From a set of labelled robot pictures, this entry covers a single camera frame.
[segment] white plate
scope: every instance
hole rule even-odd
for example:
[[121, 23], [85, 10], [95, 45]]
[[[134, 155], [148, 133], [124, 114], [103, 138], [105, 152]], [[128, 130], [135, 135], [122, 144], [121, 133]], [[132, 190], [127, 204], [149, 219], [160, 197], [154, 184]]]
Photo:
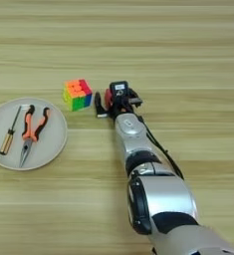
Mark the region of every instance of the white plate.
[[[50, 108], [50, 117], [40, 134], [39, 141], [33, 142], [30, 154], [23, 167], [20, 168], [19, 162], [24, 143], [22, 139], [24, 118], [30, 105], [35, 106], [35, 112], [32, 117], [33, 130], [38, 126], [45, 107]], [[12, 145], [7, 155], [0, 154], [0, 165], [13, 170], [31, 170], [49, 163], [59, 155], [66, 144], [68, 128], [60, 110], [44, 100], [27, 98], [11, 101], [0, 107], [0, 148], [20, 106], [22, 106], [22, 111], [14, 128], [15, 133]]]

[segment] black cable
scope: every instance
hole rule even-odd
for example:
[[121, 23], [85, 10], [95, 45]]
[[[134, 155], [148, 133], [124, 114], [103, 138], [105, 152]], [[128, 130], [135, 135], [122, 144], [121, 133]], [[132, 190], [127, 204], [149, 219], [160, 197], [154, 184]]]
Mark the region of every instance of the black cable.
[[147, 131], [147, 137], [149, 138], [149, 140], [157, 147], [161, 150], [161, 152], [165, 155], [165, 157], [167, 158], [167, 160], [170, 162], [172, 168], [174, 169], [175, 173], [182, 179], [184, 179], [183, 173], [181, 172], [180, 168], [178, 167], [178, 165], [176, 164], [176, 162], [173, 160], [173, 158], [169, 155], [168, 150], [164, 149], [164, 147], [158, 142], [158, 140], [153, 136], [152, 132], [150, 131], [150, 129], [148, 128], [148, 126], [146, 125], [146, 123], [144, 122], [142, 117], [138, 117], [138, 119], [144, 124], [146, 131]]

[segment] red pliers handle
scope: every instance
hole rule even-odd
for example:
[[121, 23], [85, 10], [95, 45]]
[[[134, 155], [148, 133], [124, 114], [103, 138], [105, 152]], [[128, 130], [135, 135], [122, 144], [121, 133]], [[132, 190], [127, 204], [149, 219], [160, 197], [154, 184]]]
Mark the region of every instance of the red pliers handle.
[[32, 116], [35, 111], [35, 107], [33, 105], [30, 106], [30, 109], [27, 110], [25, 114], [25, 130], [22, 134], [23, 140], [31, 138], [33, 142], [36, 142], [40, 138], [40, 133], [46, 126], [48, 119], [49, 119], [49, 108], [43, 109], [43, 117], [39, 122], [39, 125], [35, 129], [35, 131], [32, 131]]

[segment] screwdriver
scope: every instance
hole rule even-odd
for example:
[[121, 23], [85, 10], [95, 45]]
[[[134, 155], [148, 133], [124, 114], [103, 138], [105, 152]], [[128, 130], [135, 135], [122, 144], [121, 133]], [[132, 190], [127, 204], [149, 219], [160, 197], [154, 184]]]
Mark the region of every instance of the screwdriver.
[[14, 122], [12, 124], [12, 127], [10, 129], [8, 129], [8, 133], [5, 136], [5, 139], [3, 141], [3, 144], [2, 144], [1, 150], [0, 150], [0, 154], [2, 154], [2, 155], [6, 155], [9, 152], [10, 146], [11, 146], [12, 141], [13, 141], [14, 132], [15, 132], [14, 127], [16, 125], [17, 118], [18, 118], [18, 116], [21, 112], [21, 109], [22, 109], [22, 107], [19, 107], [17, 115], [16, 115], [16, 117], [14, 119]]

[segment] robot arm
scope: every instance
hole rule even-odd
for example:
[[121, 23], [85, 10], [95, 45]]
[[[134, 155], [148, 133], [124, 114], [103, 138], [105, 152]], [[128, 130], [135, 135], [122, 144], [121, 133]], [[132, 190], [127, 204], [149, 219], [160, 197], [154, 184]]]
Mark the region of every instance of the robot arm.
[[179, 172], [161, 163], [146, 125], [131, 105], [140, 105], [141, 100], [133, 91], [131, 94], [136, 98], [130, 96], [127, 82], [111, 84], [106, 93], [109, 110], [104, 112], [115, 121], [121, 161], [128, 177], [130, 225], [138, 234], [147, 235], [154, 254], [234, 255], [230, 244], [198, 224], [190, 189]]

